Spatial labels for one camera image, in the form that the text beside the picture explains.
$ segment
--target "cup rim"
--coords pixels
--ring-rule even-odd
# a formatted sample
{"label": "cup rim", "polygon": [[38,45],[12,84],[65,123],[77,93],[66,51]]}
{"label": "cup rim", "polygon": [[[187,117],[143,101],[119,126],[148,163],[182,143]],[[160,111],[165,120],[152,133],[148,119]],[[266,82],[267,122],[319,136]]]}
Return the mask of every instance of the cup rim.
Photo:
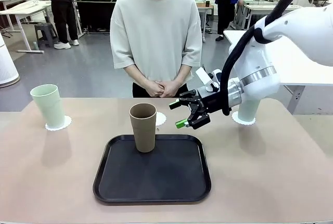
{"label": "cup rim", "polygon": [[133,107],[135,107],[135,106],[138,106],[139,104],[148,104],[148,105],[150,105],[150,106],[153,106],[151,103],[137,103],[137,104],[133,105],[133,106],[130,108],[130,116],[131,116],[132,118],[134,118],[134,119],[138,119],[138,120],[144,120],[144,119],[149,119],[149,118],[151,118],[152,116],[156,115],[156,113],[157,113],[157,109],[156,109],[155,106],[153,106],[154,109],[155,109],[155,112],[154,112],[153,115],[151,115],[151,116],[149,116],[149,117],[145,117],[145,118],[142,118],[142,117],[135,117],[135,116],[133,116],[133,115],[131,114],[131,109],[132,109]]}
{"label": "cup rim", "polygon": [[[55,89],[54,89],[51,93],[44,94],[44,95],[34,95],[34,94],[32,93],[33,90],[35,90],[35,89],[37,89],[37,88],[39,88],[39,87],[47,86],[47,85],[55,86],[55,87],[54,87]],[[54,85],[54,84],[38,85],[38,86],[36,86],[35,88],[32,88],[32,89],[31,89],[31,91],[30,91],[30,95],[31,95],[32,97],[45,97],[45,96],[49,96],[49,95],[55,93],[57,90],[58,90],[58,86],[56,86],[56,85]]]}

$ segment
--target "shoe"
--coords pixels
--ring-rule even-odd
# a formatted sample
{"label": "shoe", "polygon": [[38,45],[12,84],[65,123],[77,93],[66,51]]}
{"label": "shoe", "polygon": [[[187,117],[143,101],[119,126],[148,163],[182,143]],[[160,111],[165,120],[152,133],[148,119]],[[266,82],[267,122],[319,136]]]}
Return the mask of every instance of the shoe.
{"label": "shoe", "polygon": [[223,36],[219,36],[219,37],[217,37],[217,38],[215,39],[215,41],[222,41],[222,40],[224,40],[224,37],[223,37]]}
{"label": "shoe", "polygon": [[69,43],[63,43],[63,42],[59,42],[58,44],[54,44],[54,48],[55,49],[69,49],[71,48],[71,45]]}
{"label": "shoe", "polygon": [[74,39],[73,41],[69,41],[69,44],[70,44],[71,46],[78,46],[80,43],[78,42],[77,39]]}

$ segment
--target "gray stool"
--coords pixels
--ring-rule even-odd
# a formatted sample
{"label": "gray stool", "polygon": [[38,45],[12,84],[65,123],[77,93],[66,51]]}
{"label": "gray stool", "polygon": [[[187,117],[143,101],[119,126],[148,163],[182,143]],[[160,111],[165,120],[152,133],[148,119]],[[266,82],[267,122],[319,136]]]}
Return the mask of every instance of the gray stool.
{"label": "gray stool", "polygon": [[[38,31],[42,32],[43,37],[38,38]],[[52,23],[36,24],[35,32],[36,32],[38,47],[40,47],[42,44],[49,45],[49,47],[54,47],[54,44],[59,41],[58,35]]]}

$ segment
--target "tray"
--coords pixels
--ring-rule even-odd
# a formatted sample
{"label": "tray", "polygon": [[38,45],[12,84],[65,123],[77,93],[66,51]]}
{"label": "tray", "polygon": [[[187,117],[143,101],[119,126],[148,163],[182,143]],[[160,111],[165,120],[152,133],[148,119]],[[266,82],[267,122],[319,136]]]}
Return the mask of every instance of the tray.
{"label": "tray", "polygon": [[93,185],[97,199],[115,203],[177,203],[204,199],[211,180],[201,142],[189,135],[156,135],[140,153],[133,135],[106,145]]}

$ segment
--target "black shoe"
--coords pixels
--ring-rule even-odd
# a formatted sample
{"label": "black shoe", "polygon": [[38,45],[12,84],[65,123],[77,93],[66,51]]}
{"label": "black shoe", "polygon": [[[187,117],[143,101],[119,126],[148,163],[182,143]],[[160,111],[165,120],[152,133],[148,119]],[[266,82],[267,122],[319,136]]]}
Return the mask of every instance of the black shoe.
{"label": "black shoe", "polygon": [[217,38],[215,39],[215,41],[222,41],[222,40],[224,40],[224,37],[223,37],[223,36],[219,36],[219,37],[217,37]]}

